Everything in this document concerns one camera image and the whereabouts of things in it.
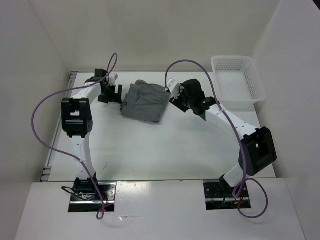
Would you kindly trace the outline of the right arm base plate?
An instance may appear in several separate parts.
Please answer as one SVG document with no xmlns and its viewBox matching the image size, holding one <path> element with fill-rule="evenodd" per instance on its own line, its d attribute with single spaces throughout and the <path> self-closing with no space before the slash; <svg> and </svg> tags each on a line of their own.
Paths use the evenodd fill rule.
<svg viewBox="0 0 320 240">
<path fill-rule="evenodd" d="M 204 197 L 206 210 L 233 210 L 237 209 L 240 204 L 240 209 L 251 209 L 249 192 L 247 185 L 244 185 L 244 190 L 240 197 L 234 198 L 232 189 L 223 189 L 218 179 L 203 181 Z"/>
</svg>

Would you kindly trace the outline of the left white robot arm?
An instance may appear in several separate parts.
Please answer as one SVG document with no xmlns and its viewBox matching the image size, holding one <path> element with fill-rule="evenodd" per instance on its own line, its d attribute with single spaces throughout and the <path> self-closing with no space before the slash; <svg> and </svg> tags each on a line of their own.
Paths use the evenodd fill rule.
<svg viewBox="0 0 320 240">
<path fill-rule="evenodd" d="M 116 90 L 118 74 L 96 69 L 94 76 L 85 81 L 83 88 L 70 98 L 61 101 L 62 129 L 70 138 L 73 155 L 76 156 L 77 174 L 73 190 L 94 200 L 100 194 L 96 171 L 92 164 L 90 133 L 93 130 L 91 104 L 94 100 L 101 103 L 122 102 L 122 85 Z"/>
</svg>

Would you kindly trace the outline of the grey shorts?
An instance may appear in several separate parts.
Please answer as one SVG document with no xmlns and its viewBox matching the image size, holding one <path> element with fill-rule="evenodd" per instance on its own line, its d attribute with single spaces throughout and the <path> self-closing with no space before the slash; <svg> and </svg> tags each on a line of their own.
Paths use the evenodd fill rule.
<svg viewBox="0 0 320 240">
<path fill-rule="evenodd" d="M 121 115 L 128 119 L 158 124 L 170 96 L 165 87 L 139 79 L 130 85 L 120 107 Z"/>
</svg>

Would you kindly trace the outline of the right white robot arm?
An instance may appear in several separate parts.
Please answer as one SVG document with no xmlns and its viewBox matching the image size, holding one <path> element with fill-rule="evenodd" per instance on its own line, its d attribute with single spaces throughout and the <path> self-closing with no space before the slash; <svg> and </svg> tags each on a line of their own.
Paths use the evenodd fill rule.
<svg viewBox="0 0 320 240">
<path fill-rule="evenodd" d="M 223 196 L 232 196 L 243 177 L 253 177 L 277 160 L 271 131 L 245 122 L 218 104 L 214 97 L 206 97 L 197 79 L 183 83 L 170 79 L 167 90 L 171 93 L 169 102 L 178 109 L 183 112 L 192 110 L 196 116 L 238 140 L 238 163 L 219 179 L 219 191 Z"/>
</svg>

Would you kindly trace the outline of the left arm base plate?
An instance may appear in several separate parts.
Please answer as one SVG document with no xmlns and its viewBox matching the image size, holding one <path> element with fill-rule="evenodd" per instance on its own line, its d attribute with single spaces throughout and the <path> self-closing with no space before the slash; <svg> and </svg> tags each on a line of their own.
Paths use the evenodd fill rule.
<svg viewBox="0 0 320 240">
<path fill-rule="evenodd" d="M 116 186 L 114 182 L 102 182 L 98 186 L 104 200 L 105 213 L 115 211 Z M 97 213 L 102 208 L 97 193 L 91 190 L 76 190 L 74 186 L 64 187 L 64 189 L 70 194 L 69 213 Z"/>
</svg>

